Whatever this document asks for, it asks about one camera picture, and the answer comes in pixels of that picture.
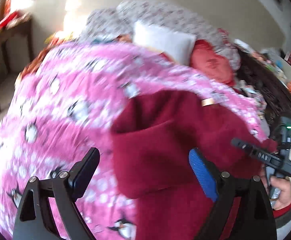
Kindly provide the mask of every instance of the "maroon garment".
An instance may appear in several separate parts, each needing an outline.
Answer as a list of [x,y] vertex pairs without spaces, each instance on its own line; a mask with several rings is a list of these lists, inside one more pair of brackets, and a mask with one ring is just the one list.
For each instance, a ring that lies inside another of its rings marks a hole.
[[251,178],[260,171],[258,161],[230,144],[237,137],[261,146],[245,123],[221,105],[202,107],[197,95],[187,91],[132,98],[111,135],[118,189],[137,199],[136,240],[192,240],[199,231],[213,203],[190,167],[192,148],[235,177]]

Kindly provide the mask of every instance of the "red pillow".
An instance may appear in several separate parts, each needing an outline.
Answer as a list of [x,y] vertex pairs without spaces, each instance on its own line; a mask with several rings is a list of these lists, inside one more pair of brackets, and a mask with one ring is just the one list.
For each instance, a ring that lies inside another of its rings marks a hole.
[[191,55],[190,66],[229,86],[234,85],[234,74],[226,57],[217,55],[213,47],[205,40],[197,40]]

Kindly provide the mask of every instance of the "blue textured pad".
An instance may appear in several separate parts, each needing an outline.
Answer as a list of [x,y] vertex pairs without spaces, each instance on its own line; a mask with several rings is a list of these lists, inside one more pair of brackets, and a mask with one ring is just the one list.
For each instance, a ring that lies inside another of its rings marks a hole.
[[189,162],[204,194],[215,202],[218,199],[216,182],[194,149],[189,152]]

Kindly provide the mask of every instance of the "pink blanket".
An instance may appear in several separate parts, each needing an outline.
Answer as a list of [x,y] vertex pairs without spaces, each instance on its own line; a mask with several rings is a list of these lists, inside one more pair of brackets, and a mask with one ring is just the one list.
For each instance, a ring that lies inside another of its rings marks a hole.
[[[2,234],[12,238],[17,206],[31,176],[54,178],[97,147],[100,164],[76,205],[98,240],[134,239],[134,202],[117,191],[109,128],[130,97],[162,89],[221,98],[256,138],[265,139],[254,99],[195,69],[132,44],[64,44],[46,56],[36,75],[21,82],[0,124]],[[61,237],[67,238],[53,201],[51,208]]]

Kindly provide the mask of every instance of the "silver bolt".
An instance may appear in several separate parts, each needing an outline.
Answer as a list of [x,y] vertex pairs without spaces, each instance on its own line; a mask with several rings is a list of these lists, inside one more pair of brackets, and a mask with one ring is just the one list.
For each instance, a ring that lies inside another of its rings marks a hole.
[[32,176],[30,179],[29,179],[29,182],[35,182],[37,180],[37,177],[36,176]]
[[228,173],[227,171],[222,171],[222,172],[221,172],[221,176],[222,176],[223,178],[228,178],[228,177],[230,177],[230,173]]
[[253,180],[256,181],[256,182],[258,182],[258,181],[260,181],[261,179],[260,179],[260,177],[259,177],[258,175],[254,175],[254,176],[253,176]]
[[68,172],[67,171],[62,171],[62,172],[60,172],[60,174],[59,174],[59,177],[60,178],[66,178],[68,176]]

